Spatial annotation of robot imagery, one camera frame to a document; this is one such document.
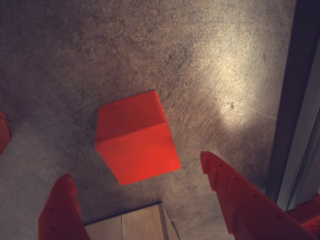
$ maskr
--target red plastic object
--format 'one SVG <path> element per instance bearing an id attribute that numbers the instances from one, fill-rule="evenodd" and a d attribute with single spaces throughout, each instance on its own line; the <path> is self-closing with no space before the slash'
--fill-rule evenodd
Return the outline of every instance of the red plastic object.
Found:
<path id="1" fill-rule="evenodd" d="M 0 156 L 4 152 L 11 138 L 9 123 L 5 115 L 0 111 Z"/>
<path id="2" fill-rule="evenodd" d="M 221 158 L 208 151 L 200 158 L 235 240 L 317 239 Z"/>
<path id="3" fill-rule="evenodd" d="M 166 116 L 155 91 L 101 106 L 95 148 L 123 185 L 180 167 Z"/>
<path id="4" fill-rule="evenodd" d="M 90 240 L 82 223 L 78 190 L 69 174 L 61 176 L 38 219 L 39 240 Z"/>
<path id="5" fill-rule="evenodd" d="M 295 209 L 287 212 L 309 232 L 320 238 L 320 195 L 316 195 L 311 201 L 300 203 Z"/>

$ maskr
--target red cube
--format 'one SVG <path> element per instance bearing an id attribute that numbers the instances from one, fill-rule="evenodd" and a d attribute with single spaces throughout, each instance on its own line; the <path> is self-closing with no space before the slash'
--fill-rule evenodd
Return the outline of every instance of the red cube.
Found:
<path id="1" fill-rule="evenodd" d="M 122 185 L 180 167 L 156 91 L 101 106 L 95 148 Z"/>

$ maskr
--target gray carpet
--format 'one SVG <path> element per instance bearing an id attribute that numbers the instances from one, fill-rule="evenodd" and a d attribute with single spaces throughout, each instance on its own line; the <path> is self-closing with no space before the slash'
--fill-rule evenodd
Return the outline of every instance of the gray carpet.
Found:
<path id="1" fill-rule="evenodd" d="M 233 239 L 200 151 L 266 185 L 293 0 L 1 0 L 0 238 L 37 238 L 72 175 L 91 223 L 162 201 L 182 240 Z M 94 148 L 99 106 L 156 90 L 181 168 L 121 186 Z"/>

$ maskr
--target cube face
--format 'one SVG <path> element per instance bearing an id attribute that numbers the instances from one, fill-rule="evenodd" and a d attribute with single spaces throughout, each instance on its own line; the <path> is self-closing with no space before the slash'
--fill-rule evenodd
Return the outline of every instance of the cube face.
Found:
<path id="1" fill-rule="evenodd" d="M 95 147 L 123 185 L 180 167 L 175 144 L 155 91 L 102 106 Z"/>
<path id="2" fill-rule="evenodd" d="M 114 139 L 158 124 L 168 124 L 156 91 L 105 104 L 100 107 L 96 142 Z"/>

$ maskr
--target red block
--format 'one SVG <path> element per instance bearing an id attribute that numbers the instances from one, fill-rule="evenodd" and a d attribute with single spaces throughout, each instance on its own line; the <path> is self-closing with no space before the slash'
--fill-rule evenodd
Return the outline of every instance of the red block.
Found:
<path id="1" fill-rule="evenodd" d="M 4 152 L 11 138 L 9 123 L 5 115 L 0 111 L 0 156 Z"/>
<path id="2" fill-rule="evenodd" d="M 310 201 L 298 204 L 295 209 L 287 213 L 320 239 L 320 194 Z"/>
<path id="3" fill-rule="evenodd" d="M 180 167 L 156 91 L 101 106 L 95 148 L 123 185 Z"/>
<path id="4" fill-rule="evenodd" d="M 90 240 L 79 216 L 77 195 L 72 177 L 59 177 L 38 219 L 39 240 Z"/>
<path id="5" fill-rule="evenodd" d="M 220 157 L 204 151 L 200 158 L 235 240 L 317 240 Z"/>

